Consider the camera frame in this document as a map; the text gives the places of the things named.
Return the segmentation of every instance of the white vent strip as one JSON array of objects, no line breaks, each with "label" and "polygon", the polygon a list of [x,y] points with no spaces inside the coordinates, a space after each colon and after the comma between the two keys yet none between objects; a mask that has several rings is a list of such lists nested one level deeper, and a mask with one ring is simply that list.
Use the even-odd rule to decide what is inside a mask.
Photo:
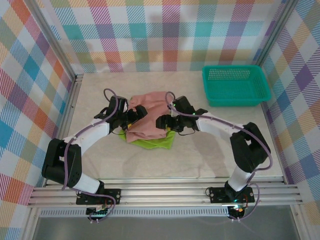
[{"label": "white vent strip", "polygon": [[[204,207],[124,207],[116,208],[110,217],[221,217],[228,215],[228,208],[225,206],[204,206]],[[42,218],[70,218],[87,217],[85,208],[44,208],[40,217]]]}]

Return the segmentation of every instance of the teal plastic basket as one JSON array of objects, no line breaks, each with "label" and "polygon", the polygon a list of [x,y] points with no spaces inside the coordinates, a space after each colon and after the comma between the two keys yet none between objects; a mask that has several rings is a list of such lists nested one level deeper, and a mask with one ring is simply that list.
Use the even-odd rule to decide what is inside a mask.
[{"label": "teal plastic basket", "polygon": [[202,77],[212,107],[256,106],[271,98],[266,77],[256,65],[205,66]]}]

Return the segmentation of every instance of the plaid wallpaper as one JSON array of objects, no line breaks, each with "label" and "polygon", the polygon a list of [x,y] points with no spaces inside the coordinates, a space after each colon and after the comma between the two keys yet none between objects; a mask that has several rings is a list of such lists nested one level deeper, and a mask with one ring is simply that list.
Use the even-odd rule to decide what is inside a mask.
[{"label": "plaid wallpaper", "polygon": [[74,70],[95,73],[251,64],[286,0],[37,2]]},{"label": "plaid wallpaper", "polygon": [[263,67],[272,87],[263,107],[280,159],[319,237],[320,0],[298,2]]},{"label": "plaid wallpaper", "polygon": [[71,79],[23,0],[0,7],[0,239],[18,238]]}]

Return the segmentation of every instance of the pink cloth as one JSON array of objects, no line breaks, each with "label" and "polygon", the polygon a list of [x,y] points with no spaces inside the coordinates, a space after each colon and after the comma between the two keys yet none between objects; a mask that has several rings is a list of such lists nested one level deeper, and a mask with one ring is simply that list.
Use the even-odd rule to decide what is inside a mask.
[{"label": "pink cloth", "polygon": [[161,115],[170,114],[165,91],[153,91],[144,95],[133,96],[129,101],[129,109],[142,105],[148,114],[133,124],[126,132],[126,142],[131,143],[138,139],[162,139],[167,136],[167,130],[156,128],[156,120]]}]

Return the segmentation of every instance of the green cloth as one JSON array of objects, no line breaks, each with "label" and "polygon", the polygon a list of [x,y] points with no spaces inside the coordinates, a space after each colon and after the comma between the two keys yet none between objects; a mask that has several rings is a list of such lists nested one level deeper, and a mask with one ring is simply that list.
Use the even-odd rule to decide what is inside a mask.
[{"label": "green cloth", "polygon": [[[119,137],[126,141],[127,139],[124,133],[125,132],[121,130],[119,134],[122,134],[122,135],[119,135]],[[175,134],[176,134],[175,131],[168,131],[166,133],[166,137],[164,138],[150,139],[150,140],[138,139],[130,143],[145,149],[154,149],[154,148],[170,149],[172,146],[172,143],[174,142]]]}]

